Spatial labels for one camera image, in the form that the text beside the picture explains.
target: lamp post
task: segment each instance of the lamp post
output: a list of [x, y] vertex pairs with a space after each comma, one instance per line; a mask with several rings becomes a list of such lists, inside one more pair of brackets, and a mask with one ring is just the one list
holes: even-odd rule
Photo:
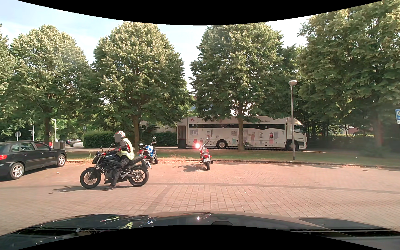
[[54, 140], [53, 141], [56, 141], [56, 119], [52, 119], [52, 121], [54, 121], [55, 122], [55, 127], [53, 127], [53, 130], [55, 131], [55, 135], [54, 135]]
[[291, 140], [292, 140], [292, 160], [296, 160], [296, 142], [294, 141], [294, 105], [292, 101], [292, 87], [297, 84], [297, 80], [291, 80], [288, 82], [289, 89], [291, 92]]

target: high-visibility vest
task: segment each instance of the high-visibility vest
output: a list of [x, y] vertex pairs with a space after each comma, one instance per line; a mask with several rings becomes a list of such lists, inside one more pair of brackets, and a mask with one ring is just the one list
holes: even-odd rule
[[127, 158], [129, 158], [129, 160], [132, 160], [134, 158], [134, 148], [132, 147], [132, 143], [129, 141], [129, 139], [127, 138], [123, 138], [123, 141], [126, 142], [126, 144], [129, 146], [129, 148], [131, 149], [131, 152], [128, 153], [127, 151], [120, 151], [120, 155], [125, 155]]

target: white bus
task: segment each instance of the white bus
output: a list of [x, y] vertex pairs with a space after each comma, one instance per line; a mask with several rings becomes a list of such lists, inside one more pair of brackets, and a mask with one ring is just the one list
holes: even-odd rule
[[[243, 144], [247, 148], [277, 148], [292, 150], [291, 118], [272, 119], [256, 116], [260, 122], [243, 121]], [[221, 121], [204, 121], [195, 116], [186, 117], [177, 123], [177, 144], [179, 148], [203, 143], [211, 138], [207, 146], [219, 149], [234, 148], [239, 141], [239, 122], [234, 116]], [[294, 119], [294, 140], [296, 150], [307, 148], [305, 127]]]

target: road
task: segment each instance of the road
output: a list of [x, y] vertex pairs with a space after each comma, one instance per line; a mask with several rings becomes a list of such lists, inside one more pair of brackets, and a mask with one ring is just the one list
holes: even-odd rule
[[164, 163], [142, 187], [85, 190], [67, 164], [0, 181], [0, 235], [89, 213], [223, 210], [349, 219], [400, 230], [400, 171], [288, 164]]

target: grass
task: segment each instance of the grass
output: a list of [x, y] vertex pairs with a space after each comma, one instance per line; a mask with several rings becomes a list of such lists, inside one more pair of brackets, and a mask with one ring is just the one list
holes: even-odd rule
[[[92, 159], [96, 151], [68, 152], [68, 159]], [[281, 150], [209, 150], [213, 159], [222, 160], [267, 160], [267, 161], [292, 161], [291, 151]], [[200, 153], [195, 150], [161, 149], [158, 150], [159, 158], [184, 158], [199, 159]], [[400, 166], [400, 155], [389, 154], [386, 158], [360, 156], [354, 151], [336, 150], [305, 150], [296, 152], [297, 162], [358, 164], [370, 166]]]

